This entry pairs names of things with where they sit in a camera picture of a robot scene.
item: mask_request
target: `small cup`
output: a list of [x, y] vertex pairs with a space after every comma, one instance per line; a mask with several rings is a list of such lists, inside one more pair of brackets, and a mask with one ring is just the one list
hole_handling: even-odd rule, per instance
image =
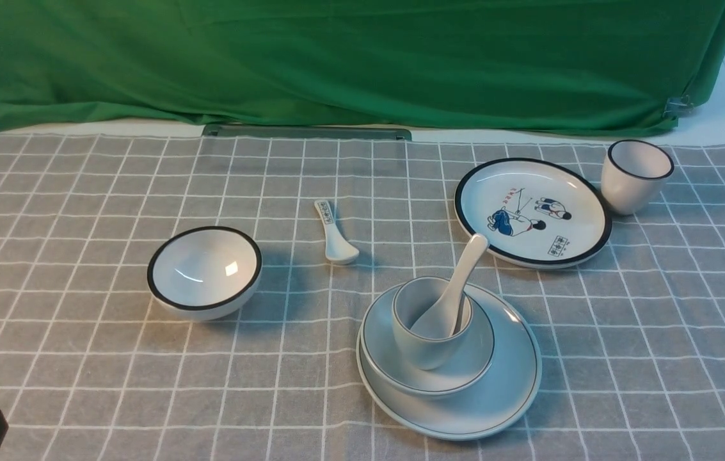
[[667, 152], [650, 143], [622, 140], [607, 149], [602, 169], [602, 195], [610, 208], [630, 215], [660, 192], [675, 170]]
[[419, 277], [401, 286], [394, 296], [391, 313], [394, 316], [392, 328], [399, 351], [421, 370], [432, 370], [444, 364], [464, 343], [473, 319], [473, 306], [465, 295], [462, 311], [462, 326], [456, 335], [433, 339], [416, 335], [411, 331], [414, 322], [432, 306], [447, 288], [448, 280], [439, 277]]

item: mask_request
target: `saucer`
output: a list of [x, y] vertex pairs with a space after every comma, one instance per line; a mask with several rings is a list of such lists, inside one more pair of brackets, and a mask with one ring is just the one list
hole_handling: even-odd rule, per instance
[[610, 239], [612, 219], [600, 194], [570, 170], [532, 158], [477, 166], [456, 187], [456, 218], [484, 234], [489, 252], [524, 268], [569, 268]]
[[445, 396], [476, 383], [493, 358], [493, 327], [487, 313], [473, 303], [473, 322], [464, 344], [440, 367], [420, 370], [399, 353], [392, 332], [391, 305], [398, 289], [394, 286], [380, 295], [362, 319], [360, 345], [375, 373], [402, 391], [424, 396]]
[[356, 365], [376, 405], [398, 423], [428, 437], [468, 441], [515, 423], [530, 407], [541, 384], [541, 352], [527, 322], [496, 295], [473, 285], [465, 292], [482, 306], [496, 339], [491, 367], [461, 392], [438, 399], [412, 396], [375, 373], [357, 336]]

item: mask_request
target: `teacup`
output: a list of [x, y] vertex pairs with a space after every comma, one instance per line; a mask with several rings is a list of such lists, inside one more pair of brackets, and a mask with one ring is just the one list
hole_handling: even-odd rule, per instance
[[463, 297], [461, 328], [448, 338], [435, 339], [411, 331], [414, 322], [442, 295], [448, 280], [439, 277], [419, 277], [401, 286], [394, 296], [392, 315], [394, 339], [399, 352], [416, 368], [432, 370], [444, 364], [464, 343], [473, 319], [470, 297]]
[[672, 158], [658, 146], [637, 140], [613, 143], [602, 168], [602, 195], [614, 212], [630, 215], [658, 195], [673, 170]]

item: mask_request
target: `ceramic spoon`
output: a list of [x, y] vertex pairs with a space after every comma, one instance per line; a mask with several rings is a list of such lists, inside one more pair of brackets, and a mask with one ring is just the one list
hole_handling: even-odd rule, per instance
[[486, 249], [488, 249], [488, 239], [485, 236], [474, 234], [470, 237], [456, 269], [453, 269], [453, 276], [447, 283], [447, 288], [433, 306], [416, 319], [411, 327], [412, 332], [426, 338], [439, 339], [456, 333], [462, 316], [465, 284]]
[[360, 251], [349, 244], [339, 233], [336, 219], [333, 218], [331, 206], [327, 200], [316, 200], [314, 207], [322, 218], [325, 229], [325, 259], [334, 264], [350, 264], [360, 255]]

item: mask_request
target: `decorated plate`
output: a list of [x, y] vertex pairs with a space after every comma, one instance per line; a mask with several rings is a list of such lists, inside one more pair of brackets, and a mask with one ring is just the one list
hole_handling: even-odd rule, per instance
[[489, 251], [534, 269], [567, 268], [598, 253], [612, 220], [598, 191], [547, 161], [503, 158], [477, 166], [456, 188], [456, 218]]

